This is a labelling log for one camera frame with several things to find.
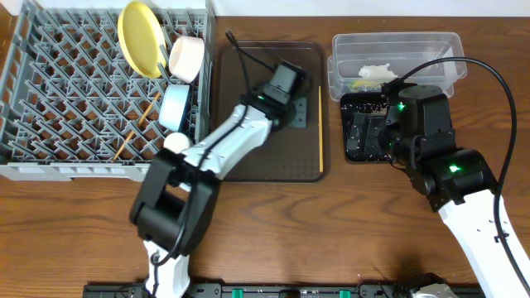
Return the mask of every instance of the chopstick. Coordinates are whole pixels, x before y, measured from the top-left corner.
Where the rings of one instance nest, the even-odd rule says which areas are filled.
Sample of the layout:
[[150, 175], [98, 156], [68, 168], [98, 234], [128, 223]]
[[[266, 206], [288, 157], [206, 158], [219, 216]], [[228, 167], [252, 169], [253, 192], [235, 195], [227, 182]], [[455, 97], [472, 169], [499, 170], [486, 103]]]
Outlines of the chopstick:
[[[157, 93], [155, 98], [152, 100], [151, 104], [149, 104], [149, 107], [147, 107], [146, 111], [143, 112], [142, 117], [140, 118], [140, 121], [138, 121], [138, 126], [142, 125], [142, 123], [146, 120], [147, 115], [151, 112], [152, 107], [154, 106], [155, 102], [158, 101], [160, 98], [160, 92]], [[125, 149], [125, 145], [131, 141], [131, 139], [134, 137], [134, 131], [131, 131], [128, 135], [128, 137], [125, 139], [125, 142], [123, 142], [122, 146], [118, 149], [118, 152], [116, 152], [116, 155], [113, 158], [113, 161], [116, 161], [118, 159], [118, 156], [122, 154], [123, 149]]]

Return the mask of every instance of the wire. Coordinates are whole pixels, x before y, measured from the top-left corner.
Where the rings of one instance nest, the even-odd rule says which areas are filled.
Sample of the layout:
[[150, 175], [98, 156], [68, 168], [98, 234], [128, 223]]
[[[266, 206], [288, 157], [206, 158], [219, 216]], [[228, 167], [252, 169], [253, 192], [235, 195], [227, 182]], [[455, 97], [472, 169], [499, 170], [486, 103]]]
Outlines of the wire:
[[247, 53], [245, 50], [241, 49], [241, 47], [239, 47], [239, 43], [238, 41], [235, 39], [234, 37], [234, 34], [231, 32], [230, 29], [227, 29], [226, 32], [224, 33], [226, 35], [226, 38], [228, 38], [228, 40], [230, 41], [230, 43], [232, 44], [232, 46], [235, 47], [235, 49], [238, 51], [238, 53], [241, 53], [243, 55], [246, 55], [248, 58], [250, 58], [251, 60], [253, 60], [254, 62], [256, 63], [259, 63], [260, 65], [263, 65], [263, 67], [265, 67], [266, 69], [270, 70], [272, 73], [274, 73], [274, 68], [270, 65], [268, 65], [267, 63], [261, 61], [260, 59], [250, 55], [249, 53]]
[[[227, 31], [226, 32], [226, 36], [227, 36], [227, 38], [229, 38], [230, 42], [235, 41], [235, 43], [237, 44], [237, 41], [235, 40], [234, 35], [232, 35], [232, 32]], [[250, 80], [248, 78], [247, 66], [246, 66], [245, 61], [244, 61], [243, 57], [241, 56], [241, 54], [242, 54], [241, 51], [238, 51], [238, 56], [239, 56], [239, 60], [241, 62], [241, 67], [243, 69], [243, 76], [244, 76], [244, 79], [245, 79], [245, 87], [246, 87], [247, 93], [250, 94], [250, 91], [251, 91], [250, 90]], [[215, 140], [215, 142], [213, 142], [211, 145], [209, 145], [208, 148], [205, 149], [202, 157], [199, 160], [199, 165], [196, 167], [196, 174], [197, 175], [200, 173], [200, 168], [202, 167], [203, 163], [205, 162], [206, 158], [211, 153], [211, 151], [214, 149], [214, 147], [217, 146], [217, 144], [219, 144], [221, 141], [223, 141], [230, 133], [232, 133], [234, 130], [236, 130], [238, 127], [241, 126], [241, 124], [243, 123], [245, 117], [247, 116], [247, 111], [248, 111], [248, 105], [245, 106], [245, 109], [243, 111], [243, 116], [239, 118], [238, 122], [236, 124], [234, 124], [220, 138]], [[160, 261], [157, 260], [158, 256], [155, 253], [153, 253], [151, 255], [151, 257], [150, 257], [150, 260], [151, 260], [152, 265], [154, 266], [154, 272], [155, 272], [155, 274], [154, 274], [154, 285], [153, 285], [153, 290], [152, 290], [152, 297], [156, 297], [157, 289], [158, 289], [158, 285], [159, 285], [159, 283], [158, 283], [158, 267], [166, 264], [167, 261], [169, 261], [169, 259], [171, 258], [171, 256], [173, 256], [179, 250], [179, 248], [181, 247], [182, 239], [184, 237], [184, 234], [186, 232], [187, 225], [188, 225], [188, 222], [189, 222], [188, 219], [190, 217], [190, 210], [191, 210], [192, 201], [193, 201], [193, 198], [195, 196], [195, 192], [196, 191], [197, 191], [197, 183], [195, 182], [191, 186], [190, 196], [189, 196], [188, 201], [185, 204], [185, 210], [184, 210], [184, 214], [182, 216], [181, 229], [179, 230], [179, 233], [176, 236], [175, 244], [173, 245], [171, 250]]]
[[503, 227], [501, 225], [501, 220], [500, 220], [500, 195], [503, 191], [504, 180], [506, 179], [506, 174], [508, 173], [508, 167], [512, 159], [513, 148], [515, 147], [515, 138], [517, 135], [517, 111], [515, 109], [515, 102], [513, 100], [512, 92], [510, 91], [508, 84], [503, 79], [503, 77], [497, 72], [497, 70], [495, 70], [493, 67], [485, 64], [484, 62], [480, 60], [466, 58], [466, 57], [447, 57], [447, 58], [440, 58], [440, 59], [435, 59], [435, 60], [426, 62], [425, 64], [422, 64], [418, 66], [417, 68], [409, 71], [401, 79], [397, 80], [395, 83], [392, 83], [392, 84], [400, 85], [405, 81], [405, 79], [408, 79], [411, 75], [414, 75], [417, 71], [422, 70], [430, 65], [448, 62], [448, 61], [464, 61], [464, 62], [470, 62], [470, 63], [477, 64], [477, 65], [484, 67], [499, 81], [501, 86], [503, 86], [504, 92], [506, 93], [506, 97], [508, 98], [508, 103], [510, 105], [510, 113], [512, 117], [512, 129], [510, 132], [510, 140], [508, 144], [508, 150], [506, 151], [506, 157], [504, 158], [503, 168], [500, 171], [500, 175], [499, 175], [499, 182], [497, 184], [497, 190], [495, 191], [495, 194], [494, 194], [494, 221], [495, 221], [495, 227], [497, 229], [499, 241], [503, 245], [504, 251], [506, 252], [506, 256], [508, 257], [508, 260], [510, 264], [512, 265], [513, 270], [515, 271], [515, 274], [517, 275], [518, 279], [523, 284], [524, 290], [530, 296], [530, 286], [528, 285], [526, 279], [524, 278], [524, 275], [521, 272], [521, 269], [519, 268], [517, 261], [515, 260], [515, 257], [512, 254], [510, 246], [508, 245], [508, 242], [506, 241], [506, 235], [504, 234]]

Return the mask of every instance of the clear plastic container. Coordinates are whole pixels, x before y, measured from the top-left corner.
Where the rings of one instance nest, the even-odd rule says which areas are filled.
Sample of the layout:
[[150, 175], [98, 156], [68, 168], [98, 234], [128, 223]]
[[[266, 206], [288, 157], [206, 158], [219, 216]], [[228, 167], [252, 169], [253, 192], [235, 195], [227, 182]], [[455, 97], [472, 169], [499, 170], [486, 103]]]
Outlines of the clear plastic container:
[[[389, 70], [403, 76], [427, 61], [463, 55], [460, 38], [453, 32], [339, 34], [328, 58], [330, 96], [339, 101], [347, 93], [380, 90], [387, 80], [361, 78], [359, 71], [365, 65], [389, 63]], [[450, 97], [453, 83], [466, 74], [465, 62], [445, 62], [420, 70], [407, 82], [440, 86]]]

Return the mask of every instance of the gray dish rack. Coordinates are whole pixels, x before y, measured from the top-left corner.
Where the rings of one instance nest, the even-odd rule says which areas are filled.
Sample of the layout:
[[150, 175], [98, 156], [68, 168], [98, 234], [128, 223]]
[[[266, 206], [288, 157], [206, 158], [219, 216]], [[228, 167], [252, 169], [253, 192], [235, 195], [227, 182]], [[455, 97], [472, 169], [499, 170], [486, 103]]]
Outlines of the gray dish rack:
[[[206, 9], [152, 9], [167, 53], [178, 36], [205, 40], [205, 59], [190, 84], [181, 132], [198, 142], [208, 134], [215, 15]], [[142, 181], [169, 133], [158, 124], [161, 100], [138, 120], [168, 84], [184, 84], [167, 70], [146, 79], [118, 44], [120, 10], [42, 10], [26, 1], [0, 80], [0, 175], [11, 180], [64, 181], [115, 177]], [[128, 134], [124, 158], [113, 156]]]

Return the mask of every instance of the black tray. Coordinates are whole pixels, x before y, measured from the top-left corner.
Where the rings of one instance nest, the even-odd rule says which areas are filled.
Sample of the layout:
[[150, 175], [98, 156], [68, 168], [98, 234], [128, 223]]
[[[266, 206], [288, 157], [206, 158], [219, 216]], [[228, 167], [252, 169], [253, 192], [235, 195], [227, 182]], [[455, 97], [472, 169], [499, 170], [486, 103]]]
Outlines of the black tray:
[[[243, 41], [241, 48], [270, 65], [284, 59], [307, 70], [313, 89], [307, 95], [306, 128], [286, 127], [271, 133], [263, 146], [246, 155], [226, 176], [231, 181], [313, 182], [325, 174], [327, 157], [320, 157], [320, 142], [327, 139], [327, 96], [322, 97], [323, 140], [319, 137], [319, 86], [324, 89], [324, 55], [318, 44], [304, 41]], [[243, 72], [237, 51], [225, 47], [219, 53], [216, 66], [214, 101], [212, 103], [212, 128], [227, 119], [245, 93]], [[267, 82], [271, 72], [245, 59], [251, 85]], [[320, 159], [324, 169], [320, 171]]]
[[384, 128], [386, 99], [379, 92], [345, 94], [340, 99], [342, 136], [346, 160], [351, 162], [389, 161], [378, 135]]

